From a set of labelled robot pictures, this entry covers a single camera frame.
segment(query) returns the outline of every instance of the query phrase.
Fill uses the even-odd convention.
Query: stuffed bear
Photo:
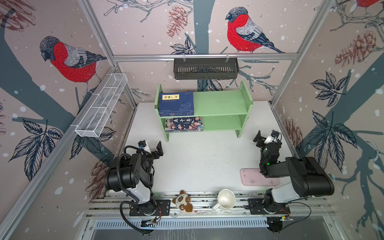
[[[191,197],[188,196],[184,190],[181,190],[180,195],[172,200],[172,202],[176,204],[176,207],[182,211],[185,210],[186,212],[192,212],[193,210],[193,206],[190,201]]]

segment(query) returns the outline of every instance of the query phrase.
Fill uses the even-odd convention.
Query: green shelf
[[[159,116],[159,94],[162,92],[161,84],[159,84],[155,98],[155,111],[164,137],[168,141],[169,133],[165,132],[164,126],[165,119],[170,117]],[[202,117],[203,131],[235,130],[237,137],[240,138],[253,106],[251,94],[244,81],[241,82],[239,90],[194,92],[193,97],[195,110],[193,116]]]

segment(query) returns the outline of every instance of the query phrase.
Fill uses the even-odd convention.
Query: yellow title label
[[[163,100],[175,100],[179,99],[178,94],[173,94],[173,95],[163,95]]]

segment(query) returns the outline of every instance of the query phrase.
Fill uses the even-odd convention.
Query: pink tray
[[[240,172],[241,182],[244,186],[278,186],[278,178],[266,178],[258,168],[243,168]]]

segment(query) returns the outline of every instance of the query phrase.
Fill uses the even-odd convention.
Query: wallpaper
[[[77,1],[0,5],[2,221],[110,66]]]
[[[276,108],[301,157],[335,184],[350,239],[384,239],[383,4],[335,1]]]
[[[78,135],[74,138],[12,240],[77,238],[92,200],[105,193],[104,176],[125,141],[132,111],[122,94],[99,139]]]
[[[321,0],[90,2],[113,53],[142,55],[171,54],[186,38],[185,54],[294,53]]]
[[[128,78],[137,102],[154,102],[157,84],[164,92],[236,90],[245,81],[255,101],[272,99],[291,61],[240,61],[236,79],[176,80],[173,62],[122,62],[121,71]]]

